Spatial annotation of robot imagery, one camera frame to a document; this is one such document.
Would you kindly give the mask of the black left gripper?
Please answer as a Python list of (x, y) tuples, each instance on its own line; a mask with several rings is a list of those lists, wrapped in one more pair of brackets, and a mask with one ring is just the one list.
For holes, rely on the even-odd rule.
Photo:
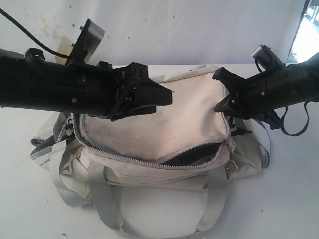
[(97, 67), (103, 70), (97, 81), (99, 111), (97, 117), (110, 121), (153, 114), (156, 106), (173, 102), (172, 90), (148, 79), (148, 67), (132, 62), (127, 66), (113, 68), (112, 64), (100, 61)]

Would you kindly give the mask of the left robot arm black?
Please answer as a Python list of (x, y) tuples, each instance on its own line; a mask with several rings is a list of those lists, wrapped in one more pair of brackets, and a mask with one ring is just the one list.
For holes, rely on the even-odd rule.
[(47, 62), (42, 50), (0, 52), (2, 107), (70, 112), (116, 121), (153, 114), (173, 102), (172, 91), (148, 76), (146, 65)]

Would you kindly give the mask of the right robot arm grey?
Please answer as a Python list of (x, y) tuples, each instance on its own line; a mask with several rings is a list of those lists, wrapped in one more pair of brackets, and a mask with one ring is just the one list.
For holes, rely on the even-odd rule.
[(221, 67), (213, 74), (228, 95), (215, 106), (216, 112), (243, 120), (255, 119), (282, 129), (283, 119), (275, 109), (301, 102), (319, 100), (319, 55), (288, 66), (277, 67), (271, 58), (267, 69), (249, 78), (242, 78)]

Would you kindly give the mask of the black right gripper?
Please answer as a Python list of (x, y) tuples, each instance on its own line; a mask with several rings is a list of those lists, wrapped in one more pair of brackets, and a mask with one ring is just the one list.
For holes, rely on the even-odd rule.
[(214, 110), (243, 120), (259, 120), (271, 129), (279, 129), (281, 120), (274, 108), (269, 108), (266, 103), (265, 85), (268, 76), (268, 73), (259, 73), (244, 79), (224, 67), (219, 68), (213, 74), (213, 79), (220, 81), (228, 94), (216, 104)]

